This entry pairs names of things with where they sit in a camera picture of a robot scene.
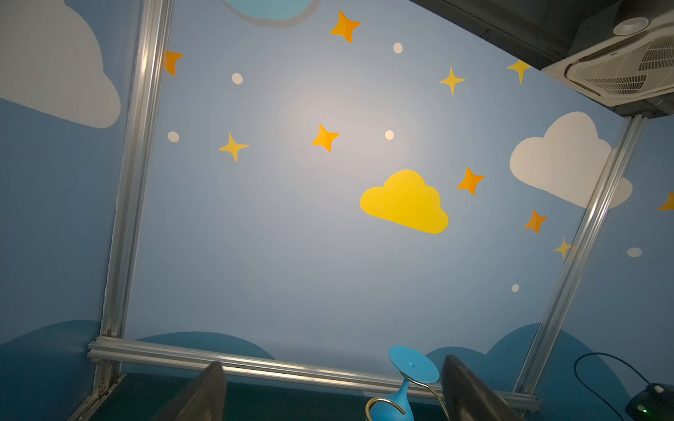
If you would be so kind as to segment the blue wine glass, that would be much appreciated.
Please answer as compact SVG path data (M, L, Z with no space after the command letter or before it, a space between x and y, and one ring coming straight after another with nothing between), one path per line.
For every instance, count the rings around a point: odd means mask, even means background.
M366 419L414 421L408 398L410 385L433 384L440 379L440 372L428 357L409 347L392 347L389 350L389 358L403 376L402 384L393 394L370 399L365 407Z

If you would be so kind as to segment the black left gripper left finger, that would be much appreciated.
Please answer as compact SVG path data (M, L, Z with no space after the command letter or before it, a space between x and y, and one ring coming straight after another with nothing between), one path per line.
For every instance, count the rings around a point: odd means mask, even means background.
M214 361L174 396L152 421L221 421L226 400L226 374Z

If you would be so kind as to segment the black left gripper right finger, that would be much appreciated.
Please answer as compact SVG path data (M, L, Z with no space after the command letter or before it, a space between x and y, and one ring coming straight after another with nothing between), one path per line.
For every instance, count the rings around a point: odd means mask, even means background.
M521 415L456 356L445 358L442 396L448 420L521 421Z

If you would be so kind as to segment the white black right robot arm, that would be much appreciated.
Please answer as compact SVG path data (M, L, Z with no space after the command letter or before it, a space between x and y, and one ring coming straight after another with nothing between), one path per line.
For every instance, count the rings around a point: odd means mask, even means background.
M634 421L674 421L673 386L648 386L627 403L625 412Z

